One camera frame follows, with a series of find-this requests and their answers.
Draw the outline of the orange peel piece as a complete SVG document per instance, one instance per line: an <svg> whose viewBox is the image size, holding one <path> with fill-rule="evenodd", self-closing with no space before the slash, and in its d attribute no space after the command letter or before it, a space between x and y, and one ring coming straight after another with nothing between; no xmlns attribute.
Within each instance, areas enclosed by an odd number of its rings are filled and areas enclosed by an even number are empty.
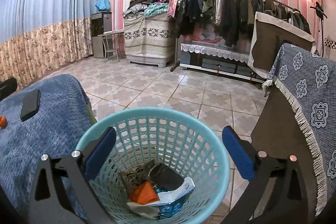
<svg viewBox="0 0 336 224"><path fill-rule="evenodd" d="M0 116L0 128L6 128L7 126L7 119L5 116Z"/></svg>

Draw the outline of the grey printed snack bag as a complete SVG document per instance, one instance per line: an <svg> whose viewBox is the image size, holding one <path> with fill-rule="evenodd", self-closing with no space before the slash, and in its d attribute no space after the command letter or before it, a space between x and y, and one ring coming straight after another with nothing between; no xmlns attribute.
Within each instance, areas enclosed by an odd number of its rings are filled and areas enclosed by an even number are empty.
<svg viewBox="0 0 336 224"><path fill-rule="evenodd" d="M149 171L155 166L155 160L148 161L135 168L129 168L118 175L128 196L133 190L149 179Z"/></svg>

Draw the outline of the black bag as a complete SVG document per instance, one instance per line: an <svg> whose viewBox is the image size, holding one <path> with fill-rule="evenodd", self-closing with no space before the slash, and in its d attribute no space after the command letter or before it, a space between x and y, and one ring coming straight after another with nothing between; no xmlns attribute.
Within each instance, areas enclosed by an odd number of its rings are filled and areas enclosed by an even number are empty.
<svg viewBox="0 0 336 224"><path fill-rule="evenodd" d="M158 188L165 191L178 189L184 182L184 178L163 163L159 163L150 169L149 180Z"/></svg>

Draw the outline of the white patterned paper box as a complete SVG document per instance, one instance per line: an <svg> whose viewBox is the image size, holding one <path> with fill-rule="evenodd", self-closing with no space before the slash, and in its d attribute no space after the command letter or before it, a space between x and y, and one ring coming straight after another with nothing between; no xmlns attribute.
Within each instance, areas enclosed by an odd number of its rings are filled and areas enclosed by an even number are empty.
<svg viewBox="0 0 336 224"><path fill-rule="evenodd" d="M176 190L158 193L158 201L148 203L147 206L163 206L171 204L180 198L188 195L195 189L194 181L191 177L186 177L183 184Z"/></svg>

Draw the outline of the blue plastic bag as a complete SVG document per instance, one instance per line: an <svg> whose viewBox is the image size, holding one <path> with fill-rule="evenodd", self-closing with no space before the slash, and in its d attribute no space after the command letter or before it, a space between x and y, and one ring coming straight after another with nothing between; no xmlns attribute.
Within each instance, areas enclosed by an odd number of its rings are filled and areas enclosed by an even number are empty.
<svg viewBox="0 0 336 224"><path fill-rule="evenodd" d="M155 188L155 191L158 193L160 192L166 192L163 189L160 188ZM155 206L157 208L159 208L159 216L160 217L164 217L164 218L170 218L173 215L175 215L177 212L181 211L184 203L187 201L187 199L189 198L189 195L185 195L184 197L180 198L179 200L168 204L168 205L163 205L163 206Z"/></svg>

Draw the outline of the black flat case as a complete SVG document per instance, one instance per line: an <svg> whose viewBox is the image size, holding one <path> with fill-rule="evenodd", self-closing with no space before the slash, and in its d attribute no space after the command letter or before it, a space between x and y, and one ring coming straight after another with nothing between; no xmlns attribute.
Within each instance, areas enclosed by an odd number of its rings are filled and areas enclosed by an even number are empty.
<svg viewBox="0 0 336 224"><path fill-rule="evenodd" d="M38 111L40 106L41 91L34 89L23 98L23 104L21 109L20 119L22 122L33 117Z"/></svg>

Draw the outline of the dark wooden sofa side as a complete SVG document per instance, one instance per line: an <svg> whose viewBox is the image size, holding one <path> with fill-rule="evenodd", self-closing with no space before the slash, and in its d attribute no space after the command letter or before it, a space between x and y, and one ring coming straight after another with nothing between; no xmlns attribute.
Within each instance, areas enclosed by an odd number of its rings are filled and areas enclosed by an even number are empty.
<svg viewBox="0 0 336 224"><path fill-rule="evenodd" d="M317 204L317 181L312 155L289 102L277 87L270 91L264 110L252 131L250 143L256 151L265 151L274 158L286 159L291 155L296 157L307 193L308 223L313 223ZM269 180L262 200L251 218L256 218L264 211L274 182L273 178Z"/></svg>

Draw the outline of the blue knitted table cloth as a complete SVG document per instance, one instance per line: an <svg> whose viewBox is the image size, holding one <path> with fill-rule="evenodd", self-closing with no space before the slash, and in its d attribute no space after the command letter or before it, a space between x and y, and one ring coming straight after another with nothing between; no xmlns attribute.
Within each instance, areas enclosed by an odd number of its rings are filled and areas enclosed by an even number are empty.
<svg viewBox="0 0 336 224"><path fill-rule="evenodd" d="M41 92L39 111L21 121L23 98ZM91 126L87 97L80 82L62 74L34 83L1 101L7 126L1 130L1 187L23 218L27 219L31 186L43 154L66 157Z"/></svg>

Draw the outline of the floral blue curtain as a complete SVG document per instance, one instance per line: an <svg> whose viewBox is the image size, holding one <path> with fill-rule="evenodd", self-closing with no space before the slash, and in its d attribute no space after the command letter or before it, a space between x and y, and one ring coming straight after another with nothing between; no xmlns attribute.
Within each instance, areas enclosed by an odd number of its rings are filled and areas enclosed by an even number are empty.
<svg viewBox="0 0 336 224"><path fill-rule="evenodd" d="M1 80L19 87L92 55L96 0L1 0Z"/></svg>

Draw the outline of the light blue laundry basket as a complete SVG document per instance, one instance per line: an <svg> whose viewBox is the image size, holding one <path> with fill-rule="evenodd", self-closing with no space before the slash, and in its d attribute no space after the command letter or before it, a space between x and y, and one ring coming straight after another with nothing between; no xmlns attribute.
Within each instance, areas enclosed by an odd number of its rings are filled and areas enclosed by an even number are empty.
<svg viewBox="0 0 336 224"><path fill-rule="evenodd" d="M222 203L230 182L230 160L221 140L204 123L159 107L123 110L95 123L76 149L82 151L108 127L116 130L116 143L90 186L117 223L147 223L128 208L120 173L150 161L165 164L195 184L181 210L162 223L203 223Z"/></svg>

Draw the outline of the blue patterned sofa cover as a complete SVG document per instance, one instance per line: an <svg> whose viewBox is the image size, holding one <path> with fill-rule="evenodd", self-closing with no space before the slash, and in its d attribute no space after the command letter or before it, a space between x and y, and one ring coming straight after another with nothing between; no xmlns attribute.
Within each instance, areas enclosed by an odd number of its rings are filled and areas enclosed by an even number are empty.
<svg viewBox="0 0 336 224"><path fill-rule="evenodd" d="M289 102L312 155L319 215L335 193L335 61L283 43L262 86L271 85Z"/></svg>

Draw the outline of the water dispenser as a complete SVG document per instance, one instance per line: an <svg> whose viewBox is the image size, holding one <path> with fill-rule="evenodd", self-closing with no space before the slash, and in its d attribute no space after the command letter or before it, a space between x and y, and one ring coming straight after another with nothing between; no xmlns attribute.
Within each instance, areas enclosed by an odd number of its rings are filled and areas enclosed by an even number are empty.
<svg viewBox="0 0 336 224"><path fill-rule="evenodd" d="M105 50L102 35L112 30L112 13L98 12L91 15L91 34L93 56L99 59L104 58Z"/></svg>

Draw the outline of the lace covered tv stand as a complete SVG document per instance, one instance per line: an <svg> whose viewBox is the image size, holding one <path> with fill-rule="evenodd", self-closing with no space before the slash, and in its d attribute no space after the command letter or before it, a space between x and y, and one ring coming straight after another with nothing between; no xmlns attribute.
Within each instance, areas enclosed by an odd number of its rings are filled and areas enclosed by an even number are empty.
<svg viewBox="0 0 336 224"><path fill-rule="evenodd" d="M248 52L211 43L181 42L178 59L182 69L210 72L218 76L247 80L251 83L264 81L248 66Z"/></svg>

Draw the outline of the blue covered potted plant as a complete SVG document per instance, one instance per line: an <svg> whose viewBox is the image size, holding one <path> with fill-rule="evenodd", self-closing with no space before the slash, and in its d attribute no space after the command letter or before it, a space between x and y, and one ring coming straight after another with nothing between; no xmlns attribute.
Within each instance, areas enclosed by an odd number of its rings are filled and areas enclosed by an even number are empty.
<svg viewBox="0 0 336 224"><path fill-rule="evenodd" d="M98 12L109 12L110 1L109 0L97 0L94 4Z"/></svg>

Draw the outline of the brown cushion white trim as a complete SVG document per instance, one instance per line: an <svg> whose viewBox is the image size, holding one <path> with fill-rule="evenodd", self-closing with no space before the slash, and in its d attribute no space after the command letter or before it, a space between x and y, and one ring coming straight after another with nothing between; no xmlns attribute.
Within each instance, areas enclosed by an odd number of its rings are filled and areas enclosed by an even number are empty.
<svg viewBox="0 0 336 224"><path fill-rule="evenodd" d="M248 66L266 79L283 42L315 52L313 36L271 15L256 12Z"/></svg>

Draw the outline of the clothes rack with garments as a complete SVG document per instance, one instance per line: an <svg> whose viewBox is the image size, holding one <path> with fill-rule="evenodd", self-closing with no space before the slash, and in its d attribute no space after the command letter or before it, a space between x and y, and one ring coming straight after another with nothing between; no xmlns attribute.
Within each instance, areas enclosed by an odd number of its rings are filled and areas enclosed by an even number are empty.
<svg viewBox="0 0 336 224"><path fill-rule="evenodd" d="M274 0L173 0L174 33L181 42L216 44L250 53L256 12L271 15L311 34L306 18Z"/></svg>

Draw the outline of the pile of clothes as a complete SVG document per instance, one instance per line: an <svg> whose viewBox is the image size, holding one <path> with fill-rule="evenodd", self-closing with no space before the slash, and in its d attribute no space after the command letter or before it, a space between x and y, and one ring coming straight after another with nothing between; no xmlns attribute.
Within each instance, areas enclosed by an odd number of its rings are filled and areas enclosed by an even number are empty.
<svg viewBox="0 0 336 224"><path fill-rule="evenodd" d="M169 0L130 0L128 8L122 13L124 19L142 15L146 18L165 13Z"/></svg>

